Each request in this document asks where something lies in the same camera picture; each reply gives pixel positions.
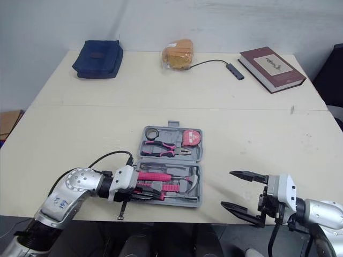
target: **navy blue pouch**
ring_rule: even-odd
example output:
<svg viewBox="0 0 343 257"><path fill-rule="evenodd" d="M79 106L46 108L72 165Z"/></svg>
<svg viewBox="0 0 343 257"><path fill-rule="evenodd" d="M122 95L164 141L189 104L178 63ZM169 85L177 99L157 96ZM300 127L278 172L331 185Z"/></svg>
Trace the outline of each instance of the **navy blue pouch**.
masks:
<svg viewBox="0 0 343 257"><path fill-rule="evenodd" d="M123 58L119 41L87 40L73 64L79 78L115 78Z"/></svg>

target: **gray tool case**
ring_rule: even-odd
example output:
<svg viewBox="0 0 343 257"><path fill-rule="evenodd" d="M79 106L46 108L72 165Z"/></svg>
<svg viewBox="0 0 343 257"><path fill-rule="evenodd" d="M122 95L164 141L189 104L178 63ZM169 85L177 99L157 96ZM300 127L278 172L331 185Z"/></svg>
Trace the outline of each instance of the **gray tool case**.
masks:
<svg viewBox="0 0 343 257"><path fill-rule="evenodd" d="M150 129L157 129L159 136L155 141L162 141L164 143L173 143L176 147L183 147L191 150L190 155L175 155L174 157L154 157L154 156L142 156L142 152L162 153L167 151L159 146L146 145L145 141L149 140L145 132ZM200 134L200 143L196 146L182 146L183 132L186 130L194 130ZM167 173L175 177L189 177L186 179L172 179L171 181L150 181L150 180L138 180L138 185L151 186L153 189L163 191L166 196L176 196L176 198L164 198L164 200L146 200L144 203L150 203L154 205L172 205L183 207L199 207L202 204L203 198L203 176L202 168L198 162L203 156L203 133L199 129L194 128L180 128L180 123L176 121L169 121L168 127L161 126L147 126L144 128L142 141L139 147L139 159L136 163L137 171L140 172L154 172L154 173ZM196 182L195 187L191 189L193 183ZM163 185L176 185L180 186L178 192L165 192L162 190ZM184 196L195 196L192 199L185 199Z"/></svg>

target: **bread loaf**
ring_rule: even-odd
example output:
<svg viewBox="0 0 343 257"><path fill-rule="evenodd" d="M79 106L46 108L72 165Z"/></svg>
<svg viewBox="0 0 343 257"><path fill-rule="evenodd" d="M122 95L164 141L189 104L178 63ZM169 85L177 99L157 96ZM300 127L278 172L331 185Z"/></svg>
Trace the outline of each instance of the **bread loaf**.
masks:
<svg viewBox="0 0 343 257"><path fill-rule="evenodd" d="M171 69L187 69L193 60L193 42L189 39L176 40L162 52L164 65Z"/></svg>

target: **tape measure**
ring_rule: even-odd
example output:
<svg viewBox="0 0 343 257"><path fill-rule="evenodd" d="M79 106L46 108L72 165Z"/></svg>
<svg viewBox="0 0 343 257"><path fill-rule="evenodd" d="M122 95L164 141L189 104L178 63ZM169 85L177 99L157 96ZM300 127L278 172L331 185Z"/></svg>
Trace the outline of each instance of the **tape measure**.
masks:
<svg viewBox="0 0 343 257"><path fill-rule="evenodd" d="M185 130L182 134L183 146L197 146L200 143L200 133L195 130Z"/></svg>

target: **toolbox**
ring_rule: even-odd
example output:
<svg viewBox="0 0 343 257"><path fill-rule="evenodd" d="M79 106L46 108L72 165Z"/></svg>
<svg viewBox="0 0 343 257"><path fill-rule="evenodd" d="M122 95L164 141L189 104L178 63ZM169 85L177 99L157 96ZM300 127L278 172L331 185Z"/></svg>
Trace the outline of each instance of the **toolbox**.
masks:
<svg viewBox="0 0 343 257"><path fill-rule="evenodd" d="M200 129L181 128L177 121L169 121L167 127L147 126L139 156L137 185L149 186L163 195L159 200L144 203L183 207L202 204L203 170L199 161L203 156L203 133Z"/></svg>

